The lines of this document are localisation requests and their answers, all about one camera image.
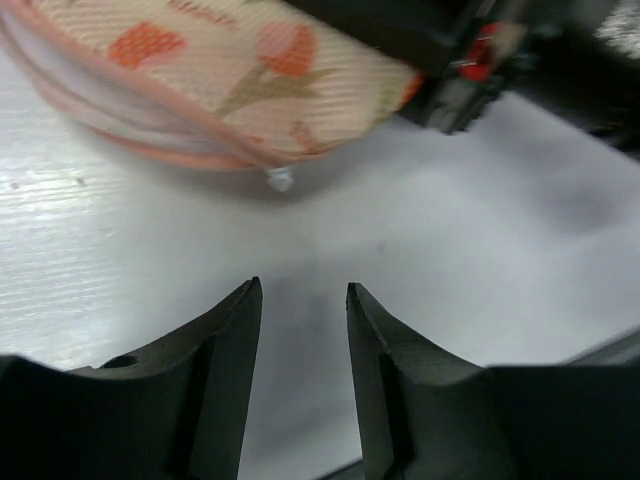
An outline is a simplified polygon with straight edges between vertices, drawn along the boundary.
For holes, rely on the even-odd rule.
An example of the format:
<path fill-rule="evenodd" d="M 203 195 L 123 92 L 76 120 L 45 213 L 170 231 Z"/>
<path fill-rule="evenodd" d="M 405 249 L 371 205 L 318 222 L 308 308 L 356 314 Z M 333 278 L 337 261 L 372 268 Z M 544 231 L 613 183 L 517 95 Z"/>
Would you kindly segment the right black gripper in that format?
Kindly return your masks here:
<path fill-rule="evenodd" d="M 408 120 L 455 134 L 514 91 L 639 155 L 635 1 L 301 1 L 298 8 L 426 77 Z"/>

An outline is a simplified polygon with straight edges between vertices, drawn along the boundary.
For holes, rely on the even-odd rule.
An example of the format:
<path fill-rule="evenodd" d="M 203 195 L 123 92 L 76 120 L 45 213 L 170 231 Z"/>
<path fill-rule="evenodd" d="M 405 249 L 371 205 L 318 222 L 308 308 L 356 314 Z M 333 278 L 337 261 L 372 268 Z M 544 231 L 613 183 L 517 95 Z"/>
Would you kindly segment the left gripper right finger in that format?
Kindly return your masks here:
<path fill-rule="evenodd" d="M 483 368 L 350 284 L 347 323 L 368 479 L 635 479 L 639 335 L 566 363 Z"/>

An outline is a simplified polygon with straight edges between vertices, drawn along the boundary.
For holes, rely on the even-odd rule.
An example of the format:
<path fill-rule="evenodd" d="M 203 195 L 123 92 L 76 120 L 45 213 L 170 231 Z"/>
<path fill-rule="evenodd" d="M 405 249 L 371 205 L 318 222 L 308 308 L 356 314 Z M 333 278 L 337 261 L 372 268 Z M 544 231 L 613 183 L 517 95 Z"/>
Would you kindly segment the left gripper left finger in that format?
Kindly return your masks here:
<path fill-rule="evenodd" d="M 262 288 L 98 368 L 1 359 L 5 479 L 234 479 L 261 324 Z"/>

